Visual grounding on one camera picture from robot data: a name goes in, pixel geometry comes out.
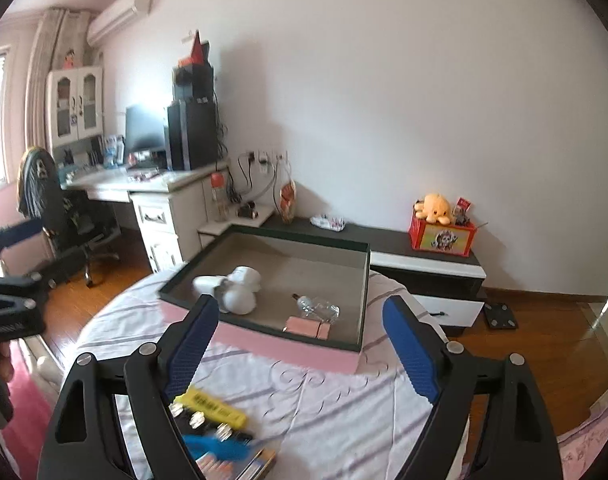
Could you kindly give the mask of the person's left hand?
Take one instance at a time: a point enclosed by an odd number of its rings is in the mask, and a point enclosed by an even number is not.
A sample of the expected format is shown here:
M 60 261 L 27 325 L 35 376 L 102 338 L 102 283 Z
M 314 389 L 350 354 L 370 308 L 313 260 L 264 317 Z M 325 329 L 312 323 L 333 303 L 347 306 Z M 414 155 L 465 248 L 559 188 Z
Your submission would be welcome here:
M 0 379 L 7 384 L 12 382 L 14 367 L 12 364 L 12 353 L 8 341 L 0 342 Z

